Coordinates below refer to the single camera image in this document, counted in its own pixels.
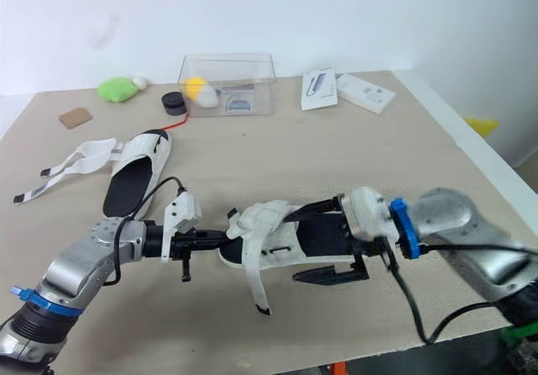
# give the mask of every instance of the table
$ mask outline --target table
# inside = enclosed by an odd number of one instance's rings
[[[512,236],[538,245],[480,169],[409,90],[388,71],[358,74],[398,96],[376,115],[340,101],[302,112],[300,78],[278,79],[269,117],[200,118],[170,131],[173,146],[163,177],[177,175],[203,207],[202,229],[225,229],[226,213],[254,202],[307,203],[354,186],[388,198],[416,198],[433,187],[469,195],[483,215]],[[155,85],[125,104],[105,103],[95,90],[38,94],[0,142],[0,317],[20,307],[8,290],[33,287],[60,250],[101,218],[110,170],[72,177],[20,206],[14,194],[41,183],[40,171],[85,140],[129,137],[176,121],[161,106],[175,85]],[[58,116],[85,107],[94,119],[73,130]],[[173,186],[160,191],[147,215],[162,222]],[[435,253],[404,261],[430,333],[445,315],[480,298]],[[274,315],[259,314],[244,273],[216,252],[193,257],[191,283],[181,263],[146,259],[124,265],[118,286],[105,288],[69,334],[54,363],[59,374],[265,374],[418,346],[397,284],[378,258],[370,280],[320,287],[295,283],[308,267],[263,272]],[[454,338],[506,325],[494,309],[450,325]]]

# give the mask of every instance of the black insole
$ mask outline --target black insole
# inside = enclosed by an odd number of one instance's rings
[[[342,234],[342,214],[320,214],[315,219],[299,222],[297,237],[307,257],[345,256],[351,254],[349,241]],[[232,240],[220,248],[222,257],[232,263],[241,264],[243,240]]]
[[[148,156],[130,162],[110,180],[103,213],[107,217],[124,217],[144,199],[153,171]]]

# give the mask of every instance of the white box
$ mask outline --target white box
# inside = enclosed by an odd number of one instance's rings
[[[377,114],[381,113],[396,96],[394,92],[349,74],[338,77],[336,87],[339,98]]]
[[[334,68],[321,68],[303,74],[301,109],[324,108],[338,103]]]

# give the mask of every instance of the green plush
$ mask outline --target green plush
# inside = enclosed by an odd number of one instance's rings
[[[145,88],[145,81],[140,85],[140,80],[144,81],[142,78],[135,78],[132,81],[127,78],[109,79],[99,85],[98,96],[108,102],[124,102]]]

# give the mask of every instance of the brown cardboard piece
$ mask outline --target brown cardboard piece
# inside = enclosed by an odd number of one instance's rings
[[[71,112],[63,113],[60,115],[60,121],[68,129],[74,129],[78,125],[86,123],[91,119],[93,119],[92,115],[85,108],[76,108]]]

